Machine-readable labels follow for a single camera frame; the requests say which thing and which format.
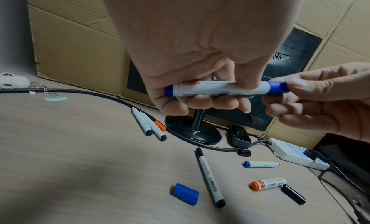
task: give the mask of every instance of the orange cap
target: orange cap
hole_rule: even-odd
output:
[[[259,185],[258,185],[258,183],[256,181],[254,181],[254,182],[251,183],[251,189],[253,191],[258,191],[259,190]]]
[[[160,123],[158,120],[156,120],[154,122],[155,125],[157,125],[157,127],[159,127],[159,129],[161,129],[161,131],[165,132],[167,130],[167,127],[165,127],[162,123]]]

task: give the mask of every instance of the blue marker cap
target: blue marker cap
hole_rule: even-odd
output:
[[[180,198],[180,200],[189,203],[191,205],[196,205],[199,199],[199,192],[188,188],[180,183],[177,183],[173,195]]]
[[[173,86],[168,86],[165,88],[166,90],[166,96],[173,96]]]
[[[251,166],[251,163],[249,161],[244,162],[244,167],[249,168]]]
[[[268,82],[270,84],[270,91],[268,95],[276,95],[290,92],[285,82]]]

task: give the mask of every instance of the cardboard box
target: cardboard box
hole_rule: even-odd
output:
[[[147,95],[126,87],[130,58],[101,0],[28,3],[40,77],[152,105]],[[296,27],[323,38],[306,70],[370,62],[370,40],[364,39],[370,38],[369,12],[367,0],[306,0]],[[325,133],[301,131],[274,121],[266,134],[313,148]]]

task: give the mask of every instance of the black monitor base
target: black monitor base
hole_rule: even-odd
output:
[[[167,116],[165,124],[183,137],[207,145],[221,141],[221,133],[210,124],[204,123],[205,110],[196,110],[194,116]]]

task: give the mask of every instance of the wooden desk surface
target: wooden desk surface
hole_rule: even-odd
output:
[[[130,109],[106,99],[61,94],[0,94],[0,223],[353,223],[353,211],[307,168],[262,145],[250,160],[277,168],[245,169],[236,153],[203,150],[227,205],[213,206],[196,146],[167,134],[146,137]],[[164,115],[143,107],[163,122]],[[230,147],[223,139],[217,146]],[[253,192],[251,181],[284,177],[307,198],[297,205],[279,188]],[[196,206],[169,194],[171,185],[199,191]]]

